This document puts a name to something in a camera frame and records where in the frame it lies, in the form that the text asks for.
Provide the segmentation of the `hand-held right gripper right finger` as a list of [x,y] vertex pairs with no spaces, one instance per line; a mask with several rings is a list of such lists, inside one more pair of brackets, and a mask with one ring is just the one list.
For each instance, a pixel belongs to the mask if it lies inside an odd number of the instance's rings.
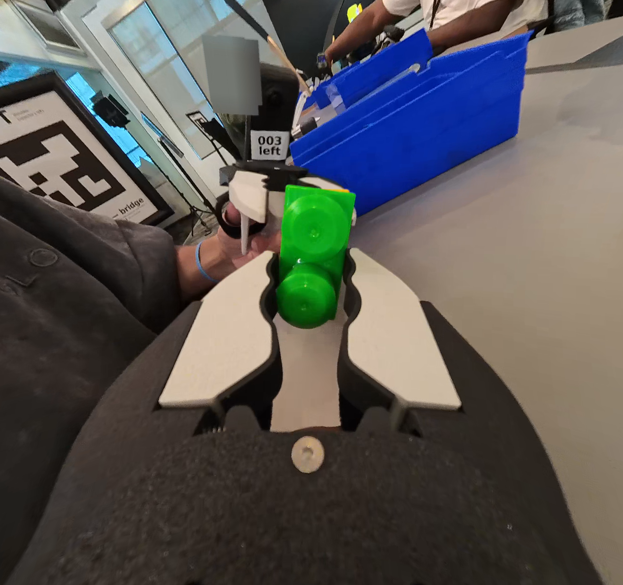
[[462,407],[417,294],[360,249],[345,256],[347,320],[337,364],[340,411],[355,427],[370,409],[399,429],[411,410]]

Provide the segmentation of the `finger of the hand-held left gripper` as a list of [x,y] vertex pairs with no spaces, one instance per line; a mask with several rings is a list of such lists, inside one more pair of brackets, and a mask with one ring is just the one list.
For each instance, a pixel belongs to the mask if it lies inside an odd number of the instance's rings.
[[236,171],[229,181],[229,200],[241,215],[264,224],[267,217],[266,174]]
[[356,197],[354,192],[333,191],[335,187],[342,186],[319,176],[306,176],[306,187],[322,190],[323,200],[328,203],[327,206],[339,211],[344,219],[350,216],[350,225],[355,226],[357,213],[354,207]]

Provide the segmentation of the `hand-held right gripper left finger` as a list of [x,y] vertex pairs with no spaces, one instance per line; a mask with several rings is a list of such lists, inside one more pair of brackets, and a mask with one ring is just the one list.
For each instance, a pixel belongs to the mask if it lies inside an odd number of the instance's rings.
[[163,409],[204,409],[225,420],[250,408],[269,431],[283,365],[274,318],[278,255],[261,253],[202,300],[160,394]]

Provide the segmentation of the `green two-stud block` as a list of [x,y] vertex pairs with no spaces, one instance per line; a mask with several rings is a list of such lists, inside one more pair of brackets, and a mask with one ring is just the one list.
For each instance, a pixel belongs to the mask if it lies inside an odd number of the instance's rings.
[[314,329],[336,316],[355,199],[343,189],[285,189],[276,299],[292,326]]

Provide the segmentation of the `blue plastic bin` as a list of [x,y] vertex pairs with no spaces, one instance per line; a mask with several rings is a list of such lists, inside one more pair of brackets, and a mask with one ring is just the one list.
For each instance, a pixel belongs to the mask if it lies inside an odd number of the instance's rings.
[[294,141],[366,214],[517,136],[530,34],[433,58]]

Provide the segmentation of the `grey desk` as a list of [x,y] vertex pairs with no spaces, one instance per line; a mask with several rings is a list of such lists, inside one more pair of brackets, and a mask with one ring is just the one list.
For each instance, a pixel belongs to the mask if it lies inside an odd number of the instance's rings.
[[518,136],[357,222],[512,390],[622,581],[622,18],[529,46]]

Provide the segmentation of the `person's left hand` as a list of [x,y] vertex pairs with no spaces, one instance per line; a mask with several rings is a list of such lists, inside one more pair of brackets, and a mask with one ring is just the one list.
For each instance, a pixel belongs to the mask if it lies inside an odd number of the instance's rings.
[[278,253],[280,247],[279,232],[270,236],[255,234],[243,250],[240,239],[229,237],[221,229],[215,236],[204,240],[201,261],[210,276],[222,281],[264,252]]

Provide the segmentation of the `small black tag sign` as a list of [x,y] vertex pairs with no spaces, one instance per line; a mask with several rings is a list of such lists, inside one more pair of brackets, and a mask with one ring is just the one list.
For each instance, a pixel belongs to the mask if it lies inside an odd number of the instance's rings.
[[216,119],[208,119],[202,112],[195,111],[186,114],[191,122],[205,135],[210,141],[218,143],[222,148],[229,151],[232,143],[226,129]]

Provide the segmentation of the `blue wristband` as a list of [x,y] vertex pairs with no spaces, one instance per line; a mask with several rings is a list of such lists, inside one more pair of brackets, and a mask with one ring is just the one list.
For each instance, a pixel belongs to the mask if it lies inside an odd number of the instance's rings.
[[216,285],[220,282],[220,280],[215,279],[214,277],[210,276],[207,271],[204,269],[202,262],[201,262],[201,247],[204,243],[204,240],[201,240],[199,243],[197,243],[195,249],[194,249],[194,260],[195,260],[195,264],[196,264],[196,268],[198,270],[198,272],[200,273],[200,275],[206,279],[208,282]]

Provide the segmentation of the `person's dark clothing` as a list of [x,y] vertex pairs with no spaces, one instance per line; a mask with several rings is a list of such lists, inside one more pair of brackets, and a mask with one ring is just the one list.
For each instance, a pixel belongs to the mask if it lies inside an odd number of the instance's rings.
[[105,391],[184,309],[182,249],[1,179],[1,583]]

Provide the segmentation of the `black studio light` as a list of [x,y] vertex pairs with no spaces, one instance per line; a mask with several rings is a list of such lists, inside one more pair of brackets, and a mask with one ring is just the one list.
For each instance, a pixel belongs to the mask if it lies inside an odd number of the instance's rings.
[[128,110],[123,108],[112,95],[98,91],[90,99],[93,113],[106,125],[113,128],[126,128],[129,124]]

